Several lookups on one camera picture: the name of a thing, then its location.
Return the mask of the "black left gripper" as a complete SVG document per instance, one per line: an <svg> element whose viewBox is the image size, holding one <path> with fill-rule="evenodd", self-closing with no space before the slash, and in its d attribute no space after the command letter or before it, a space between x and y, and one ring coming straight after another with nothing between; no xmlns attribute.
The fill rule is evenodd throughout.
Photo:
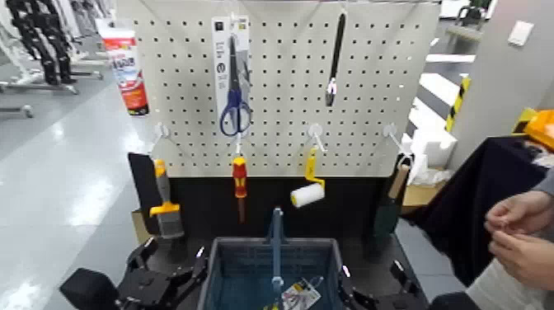
<svg viewBox="0 0 554 310"><path fill-rule="evenodd" d="M193 266L186 271L179 268L170 275L148 268L148 260L157 249L156 238L150 237L129 254L124 278L117 286L118 309L176 309L205 281L208 275L205 247L197 251Z"/></svg>

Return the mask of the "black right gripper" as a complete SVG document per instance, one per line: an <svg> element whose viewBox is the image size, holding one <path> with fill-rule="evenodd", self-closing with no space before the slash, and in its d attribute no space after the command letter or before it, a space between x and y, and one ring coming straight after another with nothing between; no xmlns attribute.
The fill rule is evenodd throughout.
<svg viewBox="0 0 554 310"><path fill-rule="evenodd" d="M406 273L403 264L394 260L390 272L400 284L400 294L388 294L374 297L361 293L352 285L351 273L346 265L340 268L339 296L348 309L367 310L426 310L428 304L417 297L420 287Z"/></svg>

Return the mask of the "person left hand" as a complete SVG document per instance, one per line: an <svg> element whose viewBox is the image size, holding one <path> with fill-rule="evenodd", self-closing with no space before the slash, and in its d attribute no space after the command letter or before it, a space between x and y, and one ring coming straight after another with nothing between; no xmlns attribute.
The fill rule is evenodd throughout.
<svg viewBox="0 0 554 310"><path fill-rule="evenodd" d="M506 272L534 289L553 290L553 243L502 231L492 234L489 251Z"/></svg>

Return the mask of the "person right hand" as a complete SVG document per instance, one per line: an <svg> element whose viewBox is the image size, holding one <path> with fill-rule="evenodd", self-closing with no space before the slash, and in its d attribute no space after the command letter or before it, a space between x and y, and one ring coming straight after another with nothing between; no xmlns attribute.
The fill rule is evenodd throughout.
<svg viewBox="0 0 554 310"><path fill-rule="evenodd" d="M553 221L553 196L530 190L496 203L486 214L485 228L490 233L533 234Z"/></svg>

